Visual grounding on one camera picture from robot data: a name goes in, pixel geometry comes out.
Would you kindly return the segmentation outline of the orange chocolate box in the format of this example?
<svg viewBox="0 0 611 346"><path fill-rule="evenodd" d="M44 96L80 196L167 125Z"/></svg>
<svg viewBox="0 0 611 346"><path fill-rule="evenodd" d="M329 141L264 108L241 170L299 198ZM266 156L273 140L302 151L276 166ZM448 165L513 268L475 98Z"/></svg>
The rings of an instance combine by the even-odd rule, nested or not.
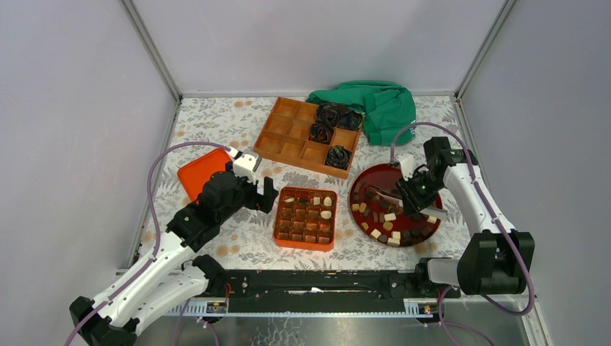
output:
<svg viewBox="0 0 611 346"><path fill-rule="evenodd" d="M319 205L313 205L313 197L320 197ZM324 205L324 198L332 199L332 206ZM308 198L310 203L299 203L300 198ZM280 191L277 215L272 238L279 247L329 252L334 248L336 210L338 195L331 190L306 187L284 187ZM332 218L322 219L320 212L330 210Z"/></svg>

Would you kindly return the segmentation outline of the metal serving tongs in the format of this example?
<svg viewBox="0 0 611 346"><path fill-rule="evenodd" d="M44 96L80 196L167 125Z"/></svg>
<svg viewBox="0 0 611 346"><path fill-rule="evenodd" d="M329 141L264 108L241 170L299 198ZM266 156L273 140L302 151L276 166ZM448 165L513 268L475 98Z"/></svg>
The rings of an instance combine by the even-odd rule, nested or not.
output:
<svg viewBox="0 0 611 346"><path fill-rule="evenodd" d="M390 204L403 206L403 199L400 195L394 195L388 191L380 189L379 187L367 186L365 188L365 195L378 201L386 201Z"/></svg>

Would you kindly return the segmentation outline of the red round plate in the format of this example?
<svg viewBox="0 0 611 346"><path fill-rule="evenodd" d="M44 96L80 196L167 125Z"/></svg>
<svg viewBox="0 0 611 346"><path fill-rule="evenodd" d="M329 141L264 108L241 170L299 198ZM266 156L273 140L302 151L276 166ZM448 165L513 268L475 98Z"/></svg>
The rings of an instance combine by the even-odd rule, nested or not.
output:
<svg viewBox="0 0 611 346"><path fill-rule="evenodd" d="M429 240L441 220L416 213L403 214L403 206L378 201L365 195L367 186L400 195L396 182L401 171L389 164L378 164L360 173L347 193L349 212L370 239L390 247L415 247Z"/></svg>

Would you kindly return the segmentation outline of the orange box lid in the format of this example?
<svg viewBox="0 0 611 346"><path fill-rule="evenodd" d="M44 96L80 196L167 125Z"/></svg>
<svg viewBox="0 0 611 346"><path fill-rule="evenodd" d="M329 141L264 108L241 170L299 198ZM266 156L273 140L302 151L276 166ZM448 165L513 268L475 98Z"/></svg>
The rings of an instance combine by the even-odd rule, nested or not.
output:
<svg viewBox="0 0 611 346"><path fill-rule="evenodd" d="M224 172L231 162L225 150L217 148L178 169L177 176L190 201L197 199L203 186L216 172Z"/></svg>

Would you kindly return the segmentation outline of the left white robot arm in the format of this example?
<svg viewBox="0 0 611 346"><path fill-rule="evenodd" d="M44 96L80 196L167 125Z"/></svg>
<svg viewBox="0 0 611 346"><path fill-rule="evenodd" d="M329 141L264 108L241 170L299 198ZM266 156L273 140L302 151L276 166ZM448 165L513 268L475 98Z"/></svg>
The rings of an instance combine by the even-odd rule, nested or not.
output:
<svg viewBox="0 0 611 346"><path fill-rule="evenodd" d="M74 328L66 344L80 335L88 345L134 345L179 303L201 293L220 293L226 271L209 254L198 252L234 213L242 208L269 213L278 195L270 177L258 193L257 184L232 170L213 174L197 199L174 214L145 257L95 297L73 301Z"/></svg>

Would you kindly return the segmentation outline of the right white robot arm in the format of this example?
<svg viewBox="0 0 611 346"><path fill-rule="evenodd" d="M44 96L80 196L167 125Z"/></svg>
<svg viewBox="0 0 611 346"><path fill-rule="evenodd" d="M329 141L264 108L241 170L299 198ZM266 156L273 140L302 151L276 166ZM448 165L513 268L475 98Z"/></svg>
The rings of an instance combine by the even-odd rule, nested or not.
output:
<svg viewBox="0 0 611 346"><path fill-rule="evenodd" d="M411 154L393 157L401 170L396 187L406 216L421 213L446 189L455 199L470 232L460 259L426 258L417 266L414 290L433 296L442 285L459 287L468 295L518 294L527 290L535 242L519 232L500 211L485 186L470 150L451 148L446 137L424 143L425 165Z"/></svg>

